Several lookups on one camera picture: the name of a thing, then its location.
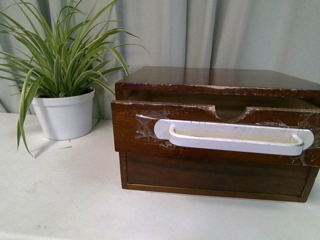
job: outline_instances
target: white drawer handle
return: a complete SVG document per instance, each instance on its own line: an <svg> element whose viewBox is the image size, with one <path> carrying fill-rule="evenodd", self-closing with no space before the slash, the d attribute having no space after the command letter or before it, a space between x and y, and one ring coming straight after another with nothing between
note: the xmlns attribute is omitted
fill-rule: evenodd
<svg viewBox="0 0 320 240"><path fill-rule="evenodd" d="M311 146L308 129L160 119L154 126L159 139L180 147L297 156Z"/></svg>

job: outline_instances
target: gray curtain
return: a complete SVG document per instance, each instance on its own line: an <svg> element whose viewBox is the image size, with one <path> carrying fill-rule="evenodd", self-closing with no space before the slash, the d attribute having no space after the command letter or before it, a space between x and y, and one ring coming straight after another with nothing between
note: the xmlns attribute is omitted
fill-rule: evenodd
<svg viewBox="0 0 320 240"><path fill-rule="evenodd" d="M12 1L0 1L4 9ZM33 0L50 19L67 0ZM95 11L106 4L97 0ZM85 0L88 11L93 5ZM16 17L14 11L8 11ZM119 43L130 71L143 66L264 69L320 83L320 1L318 0L119 0L105 18L123 20L140 39ZM1 37L1 43L9 39ZM122 74L110 79L111 86ZM17 113L19 96L0 81L0 112ZM101 92L104 118L111 117L110 94Z"/></svg>

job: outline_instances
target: table surface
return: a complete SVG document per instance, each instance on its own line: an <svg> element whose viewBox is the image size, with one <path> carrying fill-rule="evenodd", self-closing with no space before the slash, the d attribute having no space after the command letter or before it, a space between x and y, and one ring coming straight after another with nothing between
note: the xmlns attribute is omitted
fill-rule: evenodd
<svg viewBox="0 0 320 240"><path fill-rule="evenodd" d="M0 113L0 240L305 240L320 235L320 180L306 203L125 190L111 120L46 139L37 117L17 151L18 115Z"/></svg>

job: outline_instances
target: wooden top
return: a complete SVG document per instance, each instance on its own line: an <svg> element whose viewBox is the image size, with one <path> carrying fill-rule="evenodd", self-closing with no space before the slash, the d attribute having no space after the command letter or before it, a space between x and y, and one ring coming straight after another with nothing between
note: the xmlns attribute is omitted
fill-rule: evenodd
<svg viewBox="0 0 320 240"><path fill-rule="evenodd" d="M145 66L116 83L116 91L147 90L320 98L320 84L271 70Z"/></svg>

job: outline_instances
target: wooden drawer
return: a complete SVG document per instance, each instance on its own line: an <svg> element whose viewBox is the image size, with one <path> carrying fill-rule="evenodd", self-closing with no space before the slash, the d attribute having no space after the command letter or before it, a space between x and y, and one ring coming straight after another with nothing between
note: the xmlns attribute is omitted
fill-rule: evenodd
<svg viewBox="0 0 320 240"><path fill-rule="evenodd" d="M319 84L271 71L144 67L111 103L122 187L305 202L320 166L319 99ZM298 156L183 147L156 137L160 119L308 129L314 142Z"/></svg>

